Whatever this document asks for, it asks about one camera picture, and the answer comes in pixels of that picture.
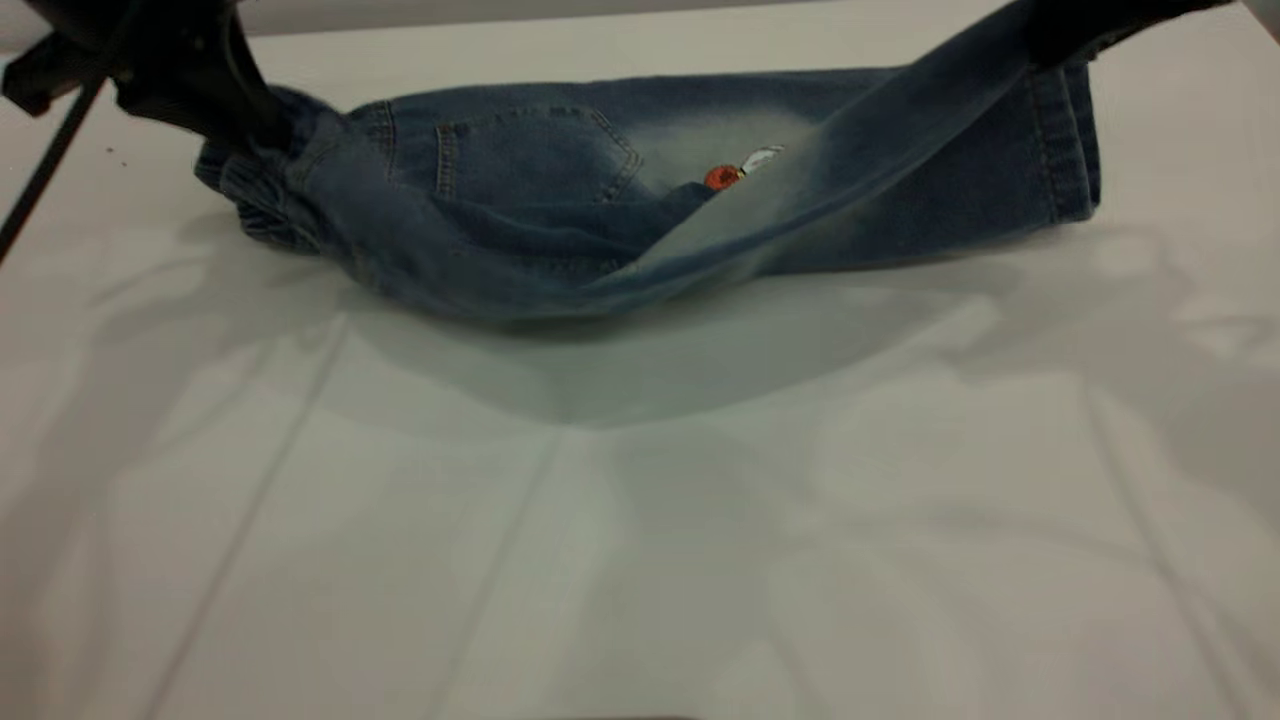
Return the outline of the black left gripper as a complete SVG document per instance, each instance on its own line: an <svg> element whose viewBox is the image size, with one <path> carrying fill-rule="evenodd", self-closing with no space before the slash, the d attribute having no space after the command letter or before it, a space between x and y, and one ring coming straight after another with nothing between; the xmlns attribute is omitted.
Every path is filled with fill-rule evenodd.
<svg viewBox="0 0 1280 720"><path fill-rule="evenodd" d="M108 82L118 106L234 149L283 149L291 124L233 1L31 1L51 29L8 63L3 96L31 117Z"/></svg>

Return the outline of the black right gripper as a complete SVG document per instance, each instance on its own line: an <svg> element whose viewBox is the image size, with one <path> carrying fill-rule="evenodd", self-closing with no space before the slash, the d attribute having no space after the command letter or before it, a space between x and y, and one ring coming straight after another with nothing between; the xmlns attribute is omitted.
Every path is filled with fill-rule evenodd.
<svg viewBox="0 0 1280 720"><path fill-rule="evenodd" d="M1052 67L1096 35L1094 50L1103 51L1151 27L1229 4L1233 1L1033 1L1028 56L1037 67Z"/></svg>

